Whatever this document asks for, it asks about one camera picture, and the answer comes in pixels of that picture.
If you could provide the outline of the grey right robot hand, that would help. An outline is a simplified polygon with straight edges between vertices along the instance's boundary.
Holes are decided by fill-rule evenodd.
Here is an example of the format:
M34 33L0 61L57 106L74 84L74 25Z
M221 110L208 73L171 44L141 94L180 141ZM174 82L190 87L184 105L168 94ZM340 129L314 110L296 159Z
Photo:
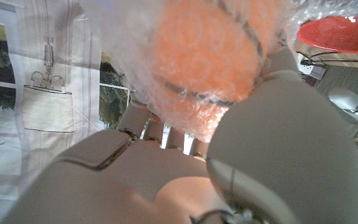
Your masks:
M218 124L206 157L143 140L132 101L116 130L59 154L4 223L358 223L358 147L294 77L287 50Z

